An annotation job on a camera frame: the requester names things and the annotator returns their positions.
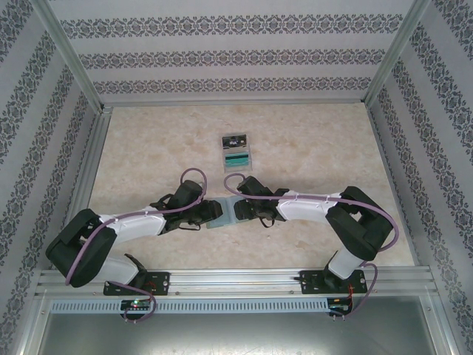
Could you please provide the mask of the brushed metal panel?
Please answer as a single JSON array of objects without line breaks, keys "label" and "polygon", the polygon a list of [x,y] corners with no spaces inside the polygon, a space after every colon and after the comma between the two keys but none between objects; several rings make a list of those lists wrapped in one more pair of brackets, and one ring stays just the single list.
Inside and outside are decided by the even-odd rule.
[{"label": "brushed metal panel", "polygon": [[136,325],[113,315],[47,321],[38,355],[437,355],[419,322],[323,314],[169,314]]}]

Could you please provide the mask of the small circuit board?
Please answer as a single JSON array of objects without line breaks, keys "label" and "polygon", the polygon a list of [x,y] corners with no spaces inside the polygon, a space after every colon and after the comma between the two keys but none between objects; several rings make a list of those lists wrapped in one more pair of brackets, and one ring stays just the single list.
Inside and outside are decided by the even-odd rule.
[{"label": "small circuit board", "polygon": [[149,311],[152,303],[149,299],[122,300],[121,311]]},{"label": "small circuit board", "polygon": [[331,314],[347,316],[353,309],[353,301],[346,299],[328,299],[328,308]]}]

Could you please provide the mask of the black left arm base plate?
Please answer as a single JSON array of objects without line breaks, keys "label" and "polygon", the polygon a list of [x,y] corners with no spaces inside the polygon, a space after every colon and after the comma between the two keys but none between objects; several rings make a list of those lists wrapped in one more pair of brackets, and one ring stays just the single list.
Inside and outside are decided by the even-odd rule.
[{"label": "black left arm base plate", "polygon": [[134,290],[107,281],[103,287],[103,294],[105,296],[140,296],[146,294],[166,296],[169,292],[169,278],[170,273],[168,272],[140,271],[128,284]]}]

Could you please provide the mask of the aluminium side rail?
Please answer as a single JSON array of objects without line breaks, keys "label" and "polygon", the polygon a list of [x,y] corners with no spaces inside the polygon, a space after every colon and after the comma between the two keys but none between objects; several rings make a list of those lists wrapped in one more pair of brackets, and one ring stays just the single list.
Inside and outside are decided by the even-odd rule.
[{"label": "aluminium side rail", "polygon": [[112,107],[105,107],[104,111],[95,119],[82,159],[81,168],[75,182],[75,187],[72,190],[67,214],[62,223],[63,227],[65,227],[80,210],[89,206],[112,117],[112,110]]},{"label": "aluminium side rail", "polygon": [[387,174],[387,178],[388,178],[389,185],[392,191],[393,199],[395,201],[396,209],[400,217],[400,224],[402,225],[401,230],[405,235],[406,243],[409,246],[409,252],[412,256],[414,264],[416,266],[421,266],[421,262],[418,258],[418,253],[417,253],[415,244],[412,242],[412,236],[411,236],[412,229],[411,229],[411,226],[409,225],[409,219],[407,218],[406,211],[404,210],[403,199],[399,195],[398,184],[395,180],[394,170],[392,168],[392,164],[389,160],[386,147],[381,137],[381,131],[379,130],[379,127],[377,123],[375,122],[375,119],[372,115],[372,111],[370,108],[367,108],[367,115],[370,120],[370,124],[372,126],[373,134],[375,136],[375,140],[378,145],[378,149],[380,151],[381,159],[383,161],[384,169]]}]

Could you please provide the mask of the teal VIP card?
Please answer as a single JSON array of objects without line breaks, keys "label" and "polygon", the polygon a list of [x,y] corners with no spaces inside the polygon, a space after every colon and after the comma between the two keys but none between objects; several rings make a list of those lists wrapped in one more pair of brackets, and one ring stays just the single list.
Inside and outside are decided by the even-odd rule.
[{"label": "teal VIP card", "polygon": [[248,153],[227,154],[224,157],[224,162],[227,168],[251,165],[251,159]]}]

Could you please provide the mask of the clear plastic case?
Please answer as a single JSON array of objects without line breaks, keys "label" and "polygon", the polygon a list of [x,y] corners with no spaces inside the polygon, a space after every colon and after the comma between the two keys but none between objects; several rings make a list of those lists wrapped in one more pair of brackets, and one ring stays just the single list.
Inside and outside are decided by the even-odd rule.
[{"label": "clear plastic case", "polygon": [[238,220],[236,217],[234,205],[237,202],[243,200],[242,197],[234,195],[231,197],[216,197],[214,198],[214,200],[220,204],[222,208],[222,215],[216,220],[211,220],[207,222],[207,229],[221,228],[224,226],[234,225],[240,222],[240,220]]}]

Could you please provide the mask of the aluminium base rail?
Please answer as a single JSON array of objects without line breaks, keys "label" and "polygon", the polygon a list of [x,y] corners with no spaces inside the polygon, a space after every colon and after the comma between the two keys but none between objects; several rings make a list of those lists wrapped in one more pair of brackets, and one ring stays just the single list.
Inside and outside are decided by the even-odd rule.
[{"label": "aluminium base rail", "polygon": [[[374,285],[373,296],[423,296],[438,293],[430,268],[380,267],[374,277],[371,268],[364,268],[365,284]],[[167,296],[182,298],[256,298],[298,297],[304,287],[296,278],[296,268],[275,269],[196,269],[170,270],[164,283]],[[103,296],[103,281],[81,288],[65,285],[57,271],[43,271],[35,287],[35,297],[89,298]]]}]

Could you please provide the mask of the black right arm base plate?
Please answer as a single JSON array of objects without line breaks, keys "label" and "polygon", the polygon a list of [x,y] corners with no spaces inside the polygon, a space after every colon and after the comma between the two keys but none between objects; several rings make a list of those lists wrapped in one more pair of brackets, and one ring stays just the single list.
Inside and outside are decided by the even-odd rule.
[{"label": "black right arm base plate", "polygon": [[367,284],[364,272],[355,270],[342,280],[321,270],[302,270],[294,280],[299,281],[303,294],[366,294]]}]

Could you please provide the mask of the aluminium frame crossbar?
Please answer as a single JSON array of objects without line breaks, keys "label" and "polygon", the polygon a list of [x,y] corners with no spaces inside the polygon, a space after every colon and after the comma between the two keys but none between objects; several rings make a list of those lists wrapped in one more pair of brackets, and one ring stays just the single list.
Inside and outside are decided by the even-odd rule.
[{"label": "aluminium frame crossbar", "polygon": [[240,105],[291,105],[291,104],[358,104],[361,99],[265,99],[265,100],[179,100],[179,101],[123,101],[104,103],[104,107],[190,107]]}]

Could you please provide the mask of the aluminium frame post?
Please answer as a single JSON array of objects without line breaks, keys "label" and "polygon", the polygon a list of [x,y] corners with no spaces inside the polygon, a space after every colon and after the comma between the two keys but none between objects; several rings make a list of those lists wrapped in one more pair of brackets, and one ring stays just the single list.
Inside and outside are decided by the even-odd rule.
[{"label": "aluminium frame post", "polygon": [[396,61],[408,43],[410,36],[413,34],[415,28],[418,26],[418,22],[429,6],[429,3],[430,0],[413,0],[409,11],[404,17],[398,32],[362,99],[365,107],[370,108],[373,105],[378,93],[391,73],[392,68],[395,66]]},{"label": "aluminium frame post", "polygon": [[45,26],[51,39],[54,41],[65,64],[69,67],[81,91],[86,96],[95,113],[112,115],[112,107],[105,105],[100,99],[92,80],[88,76],[84,65],[71,44],[64,28],[51,8],[49,0],[29,0],[42,24]]}]

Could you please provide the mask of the black VIP card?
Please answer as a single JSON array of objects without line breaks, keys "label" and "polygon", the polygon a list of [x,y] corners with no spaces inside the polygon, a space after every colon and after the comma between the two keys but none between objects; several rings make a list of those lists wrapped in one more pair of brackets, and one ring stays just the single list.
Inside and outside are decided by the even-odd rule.
[{"label": "black VIP card", "polygon": [[248,145],[247,135],[227,135],[222,137],[223,149],[236,149]]}]

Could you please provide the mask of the clear acrylic card stand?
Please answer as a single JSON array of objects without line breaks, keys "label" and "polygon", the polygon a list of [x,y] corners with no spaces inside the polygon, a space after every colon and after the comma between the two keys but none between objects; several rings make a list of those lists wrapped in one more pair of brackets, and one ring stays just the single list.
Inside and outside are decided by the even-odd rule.
[{"label": "clear acrylic card stand", "polygon": [[[227,136],[227,135],[247,135],[247,134],[244,133],[244,132],[236,132],[236,133],[225,134],[223,136]],[[251,146],[250,146],[250,141],[249,141],[248,135],[247,135],[247,139],[248,139],[248,145],[246,147],[236,148],[236,149],[223,149],[222,148],[222,163],[223,163],[223,169],[224,169],[225,173],[249,172],[249,171],[252,170]],[[238,167],[227,168],[225,166],[224,157],[227,154],[234,154],[234,153],[248,153],[250,155],[251,165],[250,166],[238,166]]]}]

